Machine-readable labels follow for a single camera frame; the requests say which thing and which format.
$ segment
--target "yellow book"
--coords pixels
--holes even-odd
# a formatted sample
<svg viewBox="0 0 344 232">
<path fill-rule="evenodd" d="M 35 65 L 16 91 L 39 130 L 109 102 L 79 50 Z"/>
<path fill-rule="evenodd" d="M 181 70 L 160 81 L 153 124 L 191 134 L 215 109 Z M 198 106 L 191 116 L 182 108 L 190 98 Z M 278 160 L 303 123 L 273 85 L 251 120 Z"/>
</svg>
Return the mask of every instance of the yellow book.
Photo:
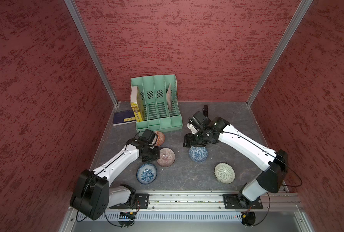
<svg viewBox="0 0 344 232">
<path fill-rule="evenodd" d="M 142 122 L 144 120 L 144 105 L 141 99 L 140 92 L 138 91 L 138 86 L 132 86 L 131 91 L 131 107 L 136 117 L 136 122 Z"/>
</svg>

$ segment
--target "blue and white bowl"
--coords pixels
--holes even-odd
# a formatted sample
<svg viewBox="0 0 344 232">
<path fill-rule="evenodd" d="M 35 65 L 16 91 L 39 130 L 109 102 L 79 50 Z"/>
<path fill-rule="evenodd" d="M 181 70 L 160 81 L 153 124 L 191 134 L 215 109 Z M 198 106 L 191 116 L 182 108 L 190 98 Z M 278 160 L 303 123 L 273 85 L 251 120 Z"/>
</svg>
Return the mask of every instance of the blue and white bowl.
<svg viewBox="0 0 344 232">
<path fill-rule="evenodd" d="M 195 162 L 203 162 L 208 157 L 208 150 L 205 147 L 191 147 L 189 156 Z"/>
<path fill-rule="evenodd" d="M 157 170 L 155 165 L 151 163 L 145 163 L 141 165 L 137 170 L 137 180 L 142 184 L 150 184 L 156 178 Z"/>
</svg>

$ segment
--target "ceramic bowl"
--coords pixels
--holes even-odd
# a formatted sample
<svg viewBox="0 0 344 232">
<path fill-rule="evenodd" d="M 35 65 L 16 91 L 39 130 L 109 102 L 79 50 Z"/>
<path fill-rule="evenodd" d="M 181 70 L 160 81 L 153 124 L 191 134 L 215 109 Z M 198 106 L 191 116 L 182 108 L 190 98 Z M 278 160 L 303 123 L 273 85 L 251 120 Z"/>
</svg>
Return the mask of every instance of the ceramic bowl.
<svg viewBox="0 0 344 232">
<path fill-rule="evenodd" d="M 208 150 L 205 147 L 191 147 L 189 156 L 195 162 L 203 162 L 208 157 Z"/>
<path fill-rule="evenodd" d="M 164 134 L 160 131 L 155 131 L 155 133 L 158 135 L 158 140 L 156 141 L 155 146 L 160 146 L 164 143 L 164 141 L 166 140 L 166 137 L 164 136 Z"/>
<path fill-rule="evenodd" d="M 235 179 L 234 169 L 228 164 L 219 163 L 215 167 L 215 176 L 217 180 L 224 184 L 232 183 Z"/>
<path fill-rule="evenodd" d="M 150 184 L 156 178 L 157 170 L 155 165 L 151 163 L 145 163 L 141 165 L 137 170 L 137 180 L 142 184 Z"/>
<path fill-rule="evenodd" d="M 160 158 L 157 163 L 162 167 L 169 167 L 175 160 L 174 152 L 169 148 L 160 149 Z"/>
</svg>

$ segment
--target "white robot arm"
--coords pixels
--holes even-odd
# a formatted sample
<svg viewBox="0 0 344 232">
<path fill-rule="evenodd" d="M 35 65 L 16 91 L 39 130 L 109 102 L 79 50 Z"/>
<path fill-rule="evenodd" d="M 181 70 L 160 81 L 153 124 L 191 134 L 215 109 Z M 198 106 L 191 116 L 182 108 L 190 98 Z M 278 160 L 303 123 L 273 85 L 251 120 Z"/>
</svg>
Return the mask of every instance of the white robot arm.
<svg viewBox="0 0 344 232">
<path fill-rule="evenodd" d="M 70 200 L 70 206 L 84 215 L 96 220 L 106 207 L 117 204 L 134 205 L 135 190 L 127 185 L 117 188 L 109 186 L 114 179 L 133 161 L 139 157 L 143 162 L 159 159 L 159 148 L 151 144 L 157 136 L 150 130 L 145 130 L 142 136 L 132 138 L 113 158 L 94 169 L 84 170 L 77 181 Z"/>
<path fill-rule="evenodd" d="M 203 147 L 208 143 L 223 142 L 233 147 L 261 170 L 256 179 L 245 184 L 238 194 L 238 203 L 248 209 L 259 196 L 266 192 L 277 193 L 287 173 L 288 154 L 274 151 L 238 131 L 226 120 L 216 117 L 211 121 L 198 111 L 189 119 L 191 133 L 185 135 L 184 147 Z"/>
</svg>

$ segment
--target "gray floor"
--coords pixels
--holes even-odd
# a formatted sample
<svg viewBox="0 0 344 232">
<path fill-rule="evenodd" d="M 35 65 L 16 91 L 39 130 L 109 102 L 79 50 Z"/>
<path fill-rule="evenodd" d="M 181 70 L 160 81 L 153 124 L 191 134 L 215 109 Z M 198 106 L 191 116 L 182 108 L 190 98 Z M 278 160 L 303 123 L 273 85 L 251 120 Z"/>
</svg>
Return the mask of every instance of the gray floor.
<svg viewBox="0 0 344 232">
<path fill-rule="evenodd" d="M 201 110 L 205 104 L 208 105 L 210 119 L 216 116 L 224 118 L 239 131 L 263 144 L 260 132 L 244 102 L 179 102 L 183 125 L 186 125 L 189 117 Z M 131 109 L 129 103 L 122 102 L 118 111 L 127 109 Z M 246 182 L 253 180 L 260 173 L 260 169 L 252 161 L 221 142 L 207 146 L 208 158 L 206 161 L 202 163 L 192 161 L 189 158 L 189 149 L 182 146 L 184 135 L 188 132 L 190 132 L 189 129 L 184 126 L 182 130 L 165 133 L 166 140 L 160 148 L 172 149 L 176 160 L 169 167 L 160 167 L 154 161 L 153 164 L 157 167 L 157 177 L 154 182 L 145 185 L 137 181 L 136 172 L 142 164 L 141 159 L 138 159 L 123 170 L 112 186 L 128 184 L 138 190 L 239 190 Z M 117 154 L 126 141 L 135 134 L 135 123 L 113 126 L 96 167 Z M 216 179 L 214 168 L 218 163 L 231 165 L 236 175 L 233 183 L 223 184 Z"/>
</svg>

